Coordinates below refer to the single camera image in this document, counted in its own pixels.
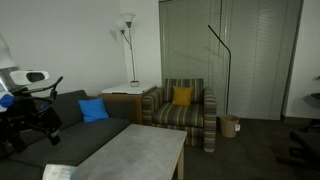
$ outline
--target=dark gray couch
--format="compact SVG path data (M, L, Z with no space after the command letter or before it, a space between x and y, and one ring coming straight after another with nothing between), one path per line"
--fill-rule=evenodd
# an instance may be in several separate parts
M53 146L40 132L28 131L20 136L28 147L16 153L6 144L0 146L0 179L42 179L46 164L78 166L100 147L133 122L132 101L105 101L110 117L106 120L84 123L78 100L91 99L83 90L60 94L53 108L63 125L61 141Z

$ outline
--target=couch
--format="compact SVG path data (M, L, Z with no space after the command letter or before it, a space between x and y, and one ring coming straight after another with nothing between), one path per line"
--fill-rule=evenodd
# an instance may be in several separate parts
M173 86L192 87L191 104L174 105ZM142 99L144 125L187 131L186 145L215 150L217 103L203 79L164 79L162 87Z
M0 144L0 179L42 179L46 164L78 166L100 147L133 122L134 102L104 101L110 116L108 119L83 122L78 100L87 100L85 91L78 90L59 94L52 104L63 122L60 128L60 142L53 146L46 135L37 131L20 133L28 145L17 153L5 143Z

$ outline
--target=white wall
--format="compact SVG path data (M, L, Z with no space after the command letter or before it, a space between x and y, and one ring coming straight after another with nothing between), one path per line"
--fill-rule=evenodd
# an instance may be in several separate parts
M293 69L283 114L287 117L320 118L320 101L310 97L320 92L320 1L305 0Z
M40 85L64 76L59 93L97 95L127 82L119 14L119 0L1 1L0 33L21 69L50 73Z
M121 13L136 14L132 42L136 79L161 85L161 54L158 0L120 0ZM128 80L133 80L131 55L125 43Z

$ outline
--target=baseboard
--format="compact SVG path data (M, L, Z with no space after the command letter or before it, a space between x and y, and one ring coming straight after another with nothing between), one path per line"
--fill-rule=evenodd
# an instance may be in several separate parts
M288 124L300 124L300 125L309 125L311 119L309 118L297 118L297 117L287 117L281 115L281 121Z

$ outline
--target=armrest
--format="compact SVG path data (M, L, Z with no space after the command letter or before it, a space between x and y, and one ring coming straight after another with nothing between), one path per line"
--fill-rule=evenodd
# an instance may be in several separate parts
M217 101L212 88L204 88L204 146L206 152L213 152L216 139Z
M112 99L103 98L104 106L110 117L113 118L124 118L128 119L130 122L135 122L135 103L133 100L129 99Z
M163 87L158 87L142 98L142 122L144 125L152 125L152 115L163 103Z

